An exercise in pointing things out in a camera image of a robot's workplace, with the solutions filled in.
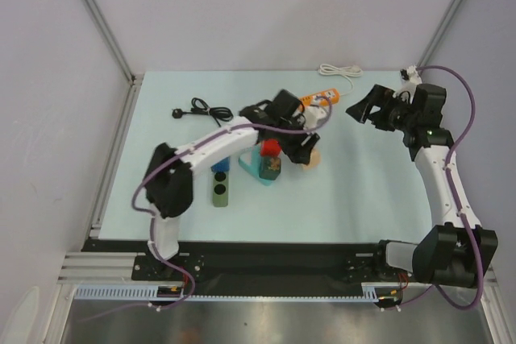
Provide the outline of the green power strip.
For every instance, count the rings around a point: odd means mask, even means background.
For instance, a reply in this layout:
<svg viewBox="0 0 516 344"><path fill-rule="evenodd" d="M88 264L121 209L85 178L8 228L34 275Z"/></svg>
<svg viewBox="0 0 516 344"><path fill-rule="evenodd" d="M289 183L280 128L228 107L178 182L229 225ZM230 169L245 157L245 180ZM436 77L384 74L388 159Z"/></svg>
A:
<svg viewBox="0 0 516 344"><path fill-rule="evenodd" d="M212 204L216 208L229 204L229 176L227 172L214 172L212 185Z"/></svg>

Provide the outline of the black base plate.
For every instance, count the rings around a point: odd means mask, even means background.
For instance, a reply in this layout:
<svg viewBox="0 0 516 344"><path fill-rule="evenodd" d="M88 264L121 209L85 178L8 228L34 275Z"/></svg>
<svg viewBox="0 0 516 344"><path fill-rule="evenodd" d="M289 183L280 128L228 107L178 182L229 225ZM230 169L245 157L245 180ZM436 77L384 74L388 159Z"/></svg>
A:
<svg viewBox="0 0 516 344"><path fill-rule="evenodd" d="M368 283L397 295L415 282L385 265L380 243L180 242L168 263L143 241L90 238L82 251L136 253L132 280L185 282L197 296L359 296Z"/></svg>

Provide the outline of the dark green cube adapter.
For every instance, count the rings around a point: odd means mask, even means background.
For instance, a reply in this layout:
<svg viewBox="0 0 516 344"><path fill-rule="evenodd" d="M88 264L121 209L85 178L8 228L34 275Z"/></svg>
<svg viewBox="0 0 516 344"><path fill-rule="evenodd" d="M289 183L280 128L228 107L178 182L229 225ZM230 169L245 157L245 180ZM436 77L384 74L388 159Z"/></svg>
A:
<svg viewBox="0 0 516 344"><path fill-rule="evenodd" d="M274 181L281 174L281 158L277 156L262 156L259 164L259 177Z"/></svg>

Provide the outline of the red cube plug adapter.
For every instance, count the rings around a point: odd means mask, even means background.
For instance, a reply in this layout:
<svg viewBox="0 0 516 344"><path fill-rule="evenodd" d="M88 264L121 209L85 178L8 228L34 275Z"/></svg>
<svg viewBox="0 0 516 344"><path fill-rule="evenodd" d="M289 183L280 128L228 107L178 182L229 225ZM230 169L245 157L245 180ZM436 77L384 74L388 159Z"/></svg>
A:
<svg viewBox="0 0 516 344"><path fill-rule="evenodd" d="M275 139L267 139L261 143L260 155L262 157L278 157L281 153L281 146Z"/></svg>

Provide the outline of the left aluminium frame post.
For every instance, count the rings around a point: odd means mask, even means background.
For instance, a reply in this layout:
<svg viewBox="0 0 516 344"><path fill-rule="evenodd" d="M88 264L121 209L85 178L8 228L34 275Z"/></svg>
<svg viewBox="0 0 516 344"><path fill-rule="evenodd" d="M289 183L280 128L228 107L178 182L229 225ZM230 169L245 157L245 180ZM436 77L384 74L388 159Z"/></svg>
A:
<svg viewBox="0 0 516 344"><path fill-rule="evenodd" d="M81 0L88 15L92 19L94 26L96 27L98 34L100 35L103 43L106 45L108 52L111 54L117 68L123 74L124 79L132 85L135 80L135 75L130 69L126 57L123 55L121 47L119 46L118 40L115 38L113 31L111 30L109 23L98 5L97 0Z"/></svg>

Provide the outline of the aluminium front rail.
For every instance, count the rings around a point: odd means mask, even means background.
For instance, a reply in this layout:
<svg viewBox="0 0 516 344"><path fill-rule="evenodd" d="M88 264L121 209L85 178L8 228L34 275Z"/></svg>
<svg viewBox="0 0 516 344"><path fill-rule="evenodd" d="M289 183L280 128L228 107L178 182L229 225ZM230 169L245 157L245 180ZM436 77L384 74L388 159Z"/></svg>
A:
<svg viewBox="0 0 516 344"><path fill-rule="evenodd" d="M125 284L131 282L136 253L69 252L59 284Z"/></svg>

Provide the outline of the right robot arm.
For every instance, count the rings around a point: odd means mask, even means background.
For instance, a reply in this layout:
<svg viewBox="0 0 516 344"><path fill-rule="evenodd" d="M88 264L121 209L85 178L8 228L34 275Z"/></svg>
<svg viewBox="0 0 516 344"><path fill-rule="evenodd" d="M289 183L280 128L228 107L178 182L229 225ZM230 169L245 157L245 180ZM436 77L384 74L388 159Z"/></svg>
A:
<svg viewBox="0 0 516 344"><path fill-rule="evenodd" d="M372 260L372 272L380 280L391 280L402 269L422 284L475 288L496 252L497 235L473 213L458 174L452 134L441 126L446 98L446 89L437 85L417 85L410 100L374 85L346 111L359 123L403 133L431 209L433 226L421 242L381 242L384 252Z"/></svg>

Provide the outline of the orange power strip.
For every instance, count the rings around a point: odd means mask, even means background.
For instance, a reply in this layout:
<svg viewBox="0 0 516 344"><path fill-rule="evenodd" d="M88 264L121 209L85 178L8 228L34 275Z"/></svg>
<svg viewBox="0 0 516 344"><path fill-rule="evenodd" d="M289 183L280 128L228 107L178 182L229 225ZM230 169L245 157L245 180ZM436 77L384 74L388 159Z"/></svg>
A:
<svg viewBox="0 0 516 344"><path fill-rule="evenodd" d="M300 101L304 106L328 106L329 104L335 105L339 102L340 92L335 89L326 89L321 92L312 93L300 97Z"/></svg>

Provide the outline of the aluminium frame post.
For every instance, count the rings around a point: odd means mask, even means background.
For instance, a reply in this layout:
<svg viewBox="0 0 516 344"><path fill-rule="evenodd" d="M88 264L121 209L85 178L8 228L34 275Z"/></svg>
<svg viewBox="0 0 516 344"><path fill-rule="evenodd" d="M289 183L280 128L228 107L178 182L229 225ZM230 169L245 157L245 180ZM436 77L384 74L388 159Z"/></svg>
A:
<svg viewBox="0 0 516 344"><path fill-rule="evenodd" d="M126 57L123 55L121 47L119 46L118 40L115 38L113 31L111 30L109 23L98 5L97 0L81 0L88 15L92 19L94 26L96 27L98 34L100 35L103 43L106 45L108 52L111 54L117 68L123 74L124 79L132 85L135 80L135 75L130 69Z"/></svg>
<svg viewBox="0 0 516 344"><path fill-rule="evenodd" d="M460 13L460 10L465 2L466 0L451 0L449 2L443 17L440 19L435 32L431 36L430 41L426 45L422 55L417 62L418 67L424 67L431 64L433 57L439 50L439 47L442 45L446 34L451 29L452 24Z"/></svg>

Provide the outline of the blue cube plug adapter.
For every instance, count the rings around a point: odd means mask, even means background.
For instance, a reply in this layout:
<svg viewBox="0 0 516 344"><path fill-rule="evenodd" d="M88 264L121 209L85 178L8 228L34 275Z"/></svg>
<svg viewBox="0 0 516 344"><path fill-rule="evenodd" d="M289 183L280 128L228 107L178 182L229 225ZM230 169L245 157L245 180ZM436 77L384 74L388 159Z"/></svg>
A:
<svg viewBox="0 0 516 344"><path fill-rule="evenodd" d="M219 162L211 167L213 173L228 172L230 170L230 164L225 162Z"/></svg>

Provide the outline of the beige cube plug adapter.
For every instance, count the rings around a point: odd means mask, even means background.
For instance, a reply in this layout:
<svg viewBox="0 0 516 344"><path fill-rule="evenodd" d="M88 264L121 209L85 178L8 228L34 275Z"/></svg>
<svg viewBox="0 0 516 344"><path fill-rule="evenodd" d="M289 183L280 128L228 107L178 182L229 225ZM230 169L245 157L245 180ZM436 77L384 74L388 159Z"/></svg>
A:
<svg viewBox="0 0 516 344"><path fill-rule="evenodd" d="M310 153L310 160L307 164L303 164L302 167L304 170L310 170L312 168L317 167L321 162L321 154L318 149L313 148Z"/></svg>

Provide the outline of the right aluminium frame post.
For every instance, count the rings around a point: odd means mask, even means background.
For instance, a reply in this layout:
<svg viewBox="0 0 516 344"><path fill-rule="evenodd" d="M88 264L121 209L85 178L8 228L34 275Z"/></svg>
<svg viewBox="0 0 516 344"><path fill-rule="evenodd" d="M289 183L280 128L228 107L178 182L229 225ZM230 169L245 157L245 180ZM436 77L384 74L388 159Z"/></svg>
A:
<svg viewBox="0 0 516 344"><path fill-rule="evenodd" d="M435 32L431 36L430 41L426 45L422 55L417 62L418 67L424 67L431 64L433 57L439 50L439 47L442 45L446 34L451 29L452 24L460 13L460 10L465 2L466 0L451 0L449 2L443 17L440 19Z"/></svg>

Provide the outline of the teal triangular power socket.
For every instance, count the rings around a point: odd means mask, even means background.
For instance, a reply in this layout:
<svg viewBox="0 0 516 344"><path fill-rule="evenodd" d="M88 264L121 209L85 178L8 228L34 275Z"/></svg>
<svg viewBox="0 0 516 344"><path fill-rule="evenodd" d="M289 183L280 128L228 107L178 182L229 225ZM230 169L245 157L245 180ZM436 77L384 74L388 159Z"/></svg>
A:
<svg viewBox="0 0 516 344"><path fill-rule="evenodd" d="M260 149L258 147L254 147L250 151L247 151L239 156L239 166L250 176L255 178L258 182L260 182L264 186L271 185L274 181L264 180L259 177L259 164L260 164Z"/></svg>

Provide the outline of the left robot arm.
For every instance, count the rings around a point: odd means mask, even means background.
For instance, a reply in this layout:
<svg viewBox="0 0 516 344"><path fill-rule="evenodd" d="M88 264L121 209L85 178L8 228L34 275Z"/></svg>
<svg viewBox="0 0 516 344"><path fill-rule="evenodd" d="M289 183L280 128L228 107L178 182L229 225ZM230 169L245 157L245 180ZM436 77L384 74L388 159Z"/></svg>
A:
<svg viewBox="0 0 516 344"><path fill-rule="evenodd" d="M304 105L283 89L271 101L244 107L228 124L196 141L179 148L157 146L137 188L150 204L145 211L151 216L151 271L163 280L177 273L180 217L193 202L199 172L268 139L275 139L292 163L307 165L319 140L316 131L331 111L331 99L324 95Z"/></svg>

